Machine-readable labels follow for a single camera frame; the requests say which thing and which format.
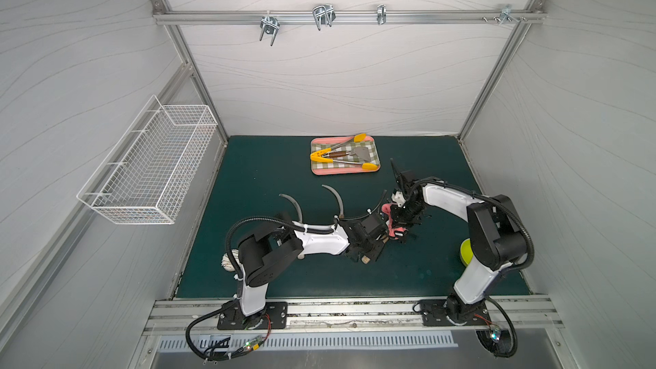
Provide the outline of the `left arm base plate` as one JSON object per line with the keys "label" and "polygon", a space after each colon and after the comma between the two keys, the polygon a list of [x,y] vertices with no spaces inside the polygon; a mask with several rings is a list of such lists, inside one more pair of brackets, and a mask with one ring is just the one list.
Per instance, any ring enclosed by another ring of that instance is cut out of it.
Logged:
{"label": "left arm base plate", "polygon": [[263,310],[245,315],[236,300],[227,302],[219,313],[217,329],[228,331],[285,329],[287,322],[287,302],[267,302]]}

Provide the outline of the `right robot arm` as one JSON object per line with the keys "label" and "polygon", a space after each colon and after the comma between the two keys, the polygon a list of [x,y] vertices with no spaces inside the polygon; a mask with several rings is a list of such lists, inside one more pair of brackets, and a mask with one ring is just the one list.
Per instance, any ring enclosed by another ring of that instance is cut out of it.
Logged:
{"label": "right robot arm", "polygon": [[428,206],[440,208],[468,223],[473,259],[454,284],[443,310],[457,326],[471,319],[484,304],[488,288],[498,278],[531,266],[533,240],[508,196],[485,196],[436,177],[396,176],[399,190],[389,207],[391,232],[397,234],[420,222]]}

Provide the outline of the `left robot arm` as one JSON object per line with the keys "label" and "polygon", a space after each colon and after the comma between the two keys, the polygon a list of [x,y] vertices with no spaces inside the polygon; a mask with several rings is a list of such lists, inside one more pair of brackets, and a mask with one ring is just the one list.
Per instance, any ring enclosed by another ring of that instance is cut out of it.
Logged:
{"label": "left robot arm", "polygon": [[225,255],[237,275],[241,313],[262,313],[268,285],[298,258],[365,256],[373,261],[387,235],[387,217],[374,212],[353,219],[335,217],[325,226],[293,221],[287,215],[239,220],[225,236]]}

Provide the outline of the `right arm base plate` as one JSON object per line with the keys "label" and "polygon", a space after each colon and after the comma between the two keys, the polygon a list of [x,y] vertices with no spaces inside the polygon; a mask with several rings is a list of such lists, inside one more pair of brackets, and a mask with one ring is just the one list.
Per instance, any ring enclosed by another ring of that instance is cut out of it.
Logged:
{"label": "right arm base plate", "polygon": [[437,326],[488,326],[490,314],[484,301],[466,304],[457,296],[444,299],[423,299],[416,302],[412,311],[422,319],[422,325]]}

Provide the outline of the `pink rag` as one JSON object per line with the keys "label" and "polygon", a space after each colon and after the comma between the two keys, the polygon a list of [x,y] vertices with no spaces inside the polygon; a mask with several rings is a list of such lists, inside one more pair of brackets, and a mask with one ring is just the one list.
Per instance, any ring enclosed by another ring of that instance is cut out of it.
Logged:
{"label": "pink rag", "polygon": [[381,207],[381,214],[384,216],[387,226],[387,236],[389,239],[403,242],[408,235],[408,230],[396,221],[399,207],[395,203],[385,203]]}

